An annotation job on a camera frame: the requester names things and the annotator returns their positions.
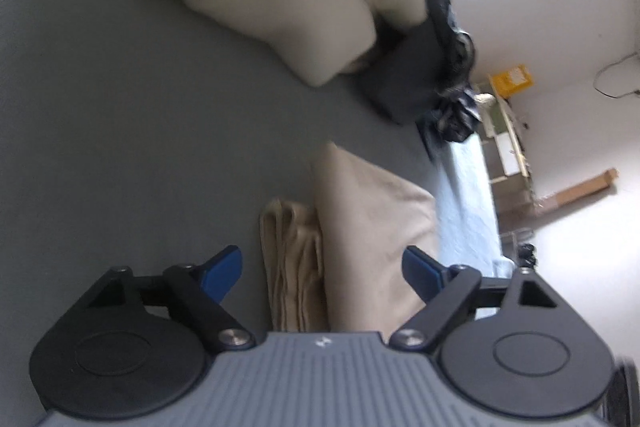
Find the white logo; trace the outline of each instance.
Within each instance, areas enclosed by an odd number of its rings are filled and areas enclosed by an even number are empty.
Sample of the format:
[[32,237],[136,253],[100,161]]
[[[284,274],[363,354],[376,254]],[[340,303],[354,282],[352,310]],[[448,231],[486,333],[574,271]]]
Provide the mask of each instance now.
[[332,342],[333,341],[329,337],[322,337],[321,339],[316,340],[316,346],[324,348],[329,346]]

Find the circular cover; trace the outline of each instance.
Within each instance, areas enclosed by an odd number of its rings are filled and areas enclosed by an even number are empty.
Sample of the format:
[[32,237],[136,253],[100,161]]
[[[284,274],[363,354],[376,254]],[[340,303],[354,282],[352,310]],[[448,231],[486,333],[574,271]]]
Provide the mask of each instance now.
[[203,372],[197,336],[176,322],[117,307],[62,319],[33,350],[30,375],[45,407],[125,419],[182,396]]
[[533,320],[514,327],[505,318],[467,323],[446,338],[440,365],[463,394],[526,419],[570,415],[602,397],[612,358],[599,337],[578,324]]

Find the silver screw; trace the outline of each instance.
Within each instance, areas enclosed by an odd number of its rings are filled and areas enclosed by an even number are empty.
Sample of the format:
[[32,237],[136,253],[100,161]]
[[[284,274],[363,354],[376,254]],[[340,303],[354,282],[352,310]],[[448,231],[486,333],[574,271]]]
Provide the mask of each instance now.
[[251,335],[248,331],[240,330],[238,328],[230,328],[228,330],[222,330],[218,334],[220,342],[229,347],[244,346],[251,340]]
[[394,333],[396,341],[407,347],[420,346],[426,340],[424,334],[418,330],[400,330]]

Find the yellow box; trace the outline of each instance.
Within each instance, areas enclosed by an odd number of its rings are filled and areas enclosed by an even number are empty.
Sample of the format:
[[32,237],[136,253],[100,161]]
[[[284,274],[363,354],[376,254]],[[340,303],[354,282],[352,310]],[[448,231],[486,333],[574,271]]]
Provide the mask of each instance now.
[[503,98],[509,98],[512,94],[533,86],[533,78],[522,64],[503,73],[494,74],[491,77],[494,89]]

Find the wire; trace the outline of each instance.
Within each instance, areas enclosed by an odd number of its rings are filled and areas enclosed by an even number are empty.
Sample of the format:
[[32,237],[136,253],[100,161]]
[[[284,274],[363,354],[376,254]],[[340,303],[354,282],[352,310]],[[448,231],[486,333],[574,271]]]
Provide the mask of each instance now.
[[637,55],[638,55],[637,53],[631,53],[629,55],[625,55],[624,57],[620,58],[620,60],[617,61],[617,62],[612,62],[611,64],[608,64],[607,66],[604,66],[604,68],[602,68],[600,71],[598,71],[598,73],[596,73],[596,76],[593,77],[593,89],[595,89],[600,94],[603,94],[607,98],[613,98],[615,100],[619,100],[620,98],[625,98],[626,96],[631,96],[632,94],[634,94],[636,96],[640,96],[640,89],[634,89],[633,91],[629,91],[629,92],[626,92],[626,93],[623,93],[623,94],[619,94],[617,96],[613,95],[613,94],[609,94],[608,92],[604,92],[601,89],[598,89],[598,80],[600,79],[600,77],[602,76],[603,73],[605,73],[606,71],[609,71],[610,68],[613,68],[615,66],[619,66],[623,62],[626,62],[630,58],[636,57]]

